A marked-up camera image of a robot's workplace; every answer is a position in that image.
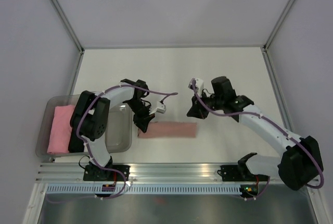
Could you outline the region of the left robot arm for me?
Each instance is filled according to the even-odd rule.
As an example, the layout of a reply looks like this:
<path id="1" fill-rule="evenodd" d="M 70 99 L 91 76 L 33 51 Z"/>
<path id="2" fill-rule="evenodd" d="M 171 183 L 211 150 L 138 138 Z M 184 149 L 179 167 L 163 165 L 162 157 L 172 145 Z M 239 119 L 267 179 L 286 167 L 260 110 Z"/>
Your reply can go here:
<path id="1" fill-rule="evenodd" d="M 105 92 L 83 91 L 76 103 L 70 119 L 70 126 L 77 137 L 87 147 L 91 162 L 97 166 L 95 174 L 102 180 L 109 180 L 113 176 L 111 155 L 105 144 L 105 131 L 109 117 L 109 110 L 126 103 L 134 113 L 134 124 L 146 132 L 151 120 L 155 117 L 150 112 L 142 98 L 149 94 L 145 81 L 131 81 L 123 79 Z"/>

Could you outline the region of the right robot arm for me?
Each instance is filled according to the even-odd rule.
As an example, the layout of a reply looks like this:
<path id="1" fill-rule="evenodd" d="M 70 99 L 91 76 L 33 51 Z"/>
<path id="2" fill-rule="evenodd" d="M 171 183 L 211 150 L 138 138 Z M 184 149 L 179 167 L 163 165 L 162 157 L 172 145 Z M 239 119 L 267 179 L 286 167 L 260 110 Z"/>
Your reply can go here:
<path id="1" fill-rule="evenodd" d="M 238 175 L 244 180 L 255 176 L 279 177 L 290 189 L 303 186 L 323 187 L 324 166 L 319 144 L 312 136 L 302 137 L 265 116 L 259 107 L 245 95 L 237 95 L 230 80 L 221 76 L 211 80 L 213 93 L 206 95 L 203 81 L 192 78 L 188 87 L 194 95 L 188 117 L 206 119 L 208 114 L 231 117 L 256 133 L 268 143 L 278 157 L 249 153 L 237 162 Z"/>

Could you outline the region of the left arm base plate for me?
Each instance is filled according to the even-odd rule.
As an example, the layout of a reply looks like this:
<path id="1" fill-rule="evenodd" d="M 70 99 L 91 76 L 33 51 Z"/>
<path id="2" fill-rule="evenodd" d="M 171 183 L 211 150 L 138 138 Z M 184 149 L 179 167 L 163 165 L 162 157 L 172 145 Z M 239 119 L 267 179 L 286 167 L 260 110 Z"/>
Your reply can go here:
<path id="1" fill-rule="evenodd" d="M 113 165 L 112 169 L 122 172 L 128 180 L 130 175 L 129 165 Z M 85 166 L 84 181 L 124 181 L 124 178 L 116 171 L 103 170 L 98 168 L 93 164 L 88 164 Z"/>

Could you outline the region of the dusty pink t-shirt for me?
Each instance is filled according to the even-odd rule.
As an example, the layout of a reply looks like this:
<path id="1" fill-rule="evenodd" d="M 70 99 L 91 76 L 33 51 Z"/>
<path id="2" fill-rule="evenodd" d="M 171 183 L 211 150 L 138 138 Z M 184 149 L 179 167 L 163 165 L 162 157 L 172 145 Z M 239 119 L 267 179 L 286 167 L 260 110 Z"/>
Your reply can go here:
<path id="1" fill-rule="evenodd" d="M 197 124 L 195 122 L 152 122 L 146 132 L 138 130 L 140 139 L 153 138 L 195 138 Z"/>

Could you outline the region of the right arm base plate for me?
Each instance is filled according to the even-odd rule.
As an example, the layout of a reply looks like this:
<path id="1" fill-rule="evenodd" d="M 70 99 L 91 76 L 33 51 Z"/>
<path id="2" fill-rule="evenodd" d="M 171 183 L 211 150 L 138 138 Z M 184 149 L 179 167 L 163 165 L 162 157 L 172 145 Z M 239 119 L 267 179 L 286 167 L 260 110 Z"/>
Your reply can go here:
<path id="1" fill-rule="evenodd" d="M 265 175 L 242 175 L 237 165 L 220 165 L 216 173 L 222 178 L 223 182 L 266 182 L 268 176 Z"/>

